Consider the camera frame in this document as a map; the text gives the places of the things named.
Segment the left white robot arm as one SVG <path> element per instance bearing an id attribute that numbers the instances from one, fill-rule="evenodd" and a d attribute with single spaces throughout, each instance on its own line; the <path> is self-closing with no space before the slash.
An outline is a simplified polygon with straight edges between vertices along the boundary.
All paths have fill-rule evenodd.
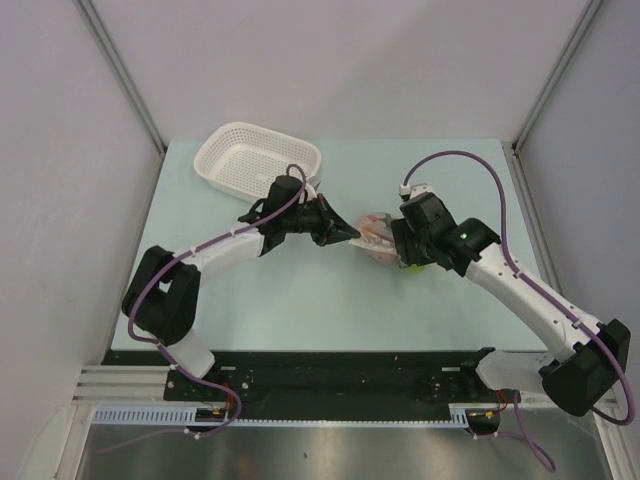
<path id="1" fill-rule="evenodd" d="M 360 237 L 321 194 L 301 201 L 260 199 L 234 229 L 208 242 L 182 253 L 160 246 L 144 253 L 121 306 L 129 335 L 188 372 L 185 385 L 197 398 L 214 397 L 221 376 L 195 331 L 200 289 L 223 271 L 266 255 L 289 234 L 308 234 L 321 247 Z"/>

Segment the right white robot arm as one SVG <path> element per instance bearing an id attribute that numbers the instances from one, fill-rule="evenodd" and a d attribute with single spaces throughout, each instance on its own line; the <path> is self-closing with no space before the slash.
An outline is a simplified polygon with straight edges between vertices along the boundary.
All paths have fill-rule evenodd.
<path id="1" fill-rule="evenodd" d="M 482 221 L 460 224 L 443 214 L 432 222 L 394 220 L 396 249 L 407 265 L 437 264 L 483 288 L 516 315 L 547 348 L 547 355 L 494 350 L 463 373 L 461 388 L 473 401 L 498 389 L 539 392 L 574 416 L 597 402 L 625 376 L 631 333 L 572 305 L 517 262 Z"/>

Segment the polka dot zip bag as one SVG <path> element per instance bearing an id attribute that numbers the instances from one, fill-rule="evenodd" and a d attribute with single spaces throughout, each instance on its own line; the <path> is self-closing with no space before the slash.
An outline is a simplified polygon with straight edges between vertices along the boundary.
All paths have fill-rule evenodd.
<path id="1" fill-rule="evenodd" d="M 361 216 L 356 222 L 356 230 L 360 236 L 348 243 L 365 252 L 377 262 L 400 269 L 410 265 L 401 259 L 397 249 L 391 222 L 394 217 L 389 213 L 373 212 Z"/>

